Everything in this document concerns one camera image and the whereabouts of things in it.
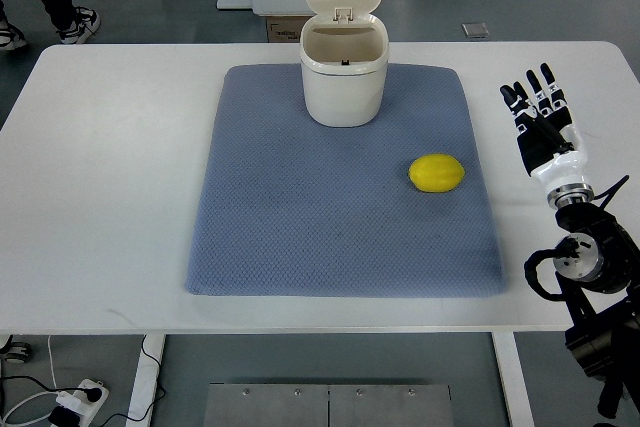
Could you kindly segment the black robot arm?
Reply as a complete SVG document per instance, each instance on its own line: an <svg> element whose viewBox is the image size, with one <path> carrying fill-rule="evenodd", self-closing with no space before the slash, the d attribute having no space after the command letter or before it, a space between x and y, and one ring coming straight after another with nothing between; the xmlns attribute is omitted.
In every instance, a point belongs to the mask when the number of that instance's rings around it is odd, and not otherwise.
<svg viewBox="0 0 640 427"><path fill-rule="evenodd" d="M639 247L606 210L628 180L599 195L585 184L553 190L548 200L567 235L524 263L529 287L566 305L565 346L586 376L604 383L597 410L607 419L624 395L639 404Z"/></svg>

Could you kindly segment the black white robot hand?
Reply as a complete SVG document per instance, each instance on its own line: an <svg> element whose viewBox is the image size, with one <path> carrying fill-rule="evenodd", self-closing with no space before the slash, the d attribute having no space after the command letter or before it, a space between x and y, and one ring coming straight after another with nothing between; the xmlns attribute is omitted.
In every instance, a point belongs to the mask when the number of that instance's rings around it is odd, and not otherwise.
<svg viewBox="0 0 640 427"><path fill-rule="evenodd" d="M540 183L555 210L592 201L595 194L585 173L588 154L564 91L546 63L526 77L530 90L519 82L500 88L526 173Z"/></svg>

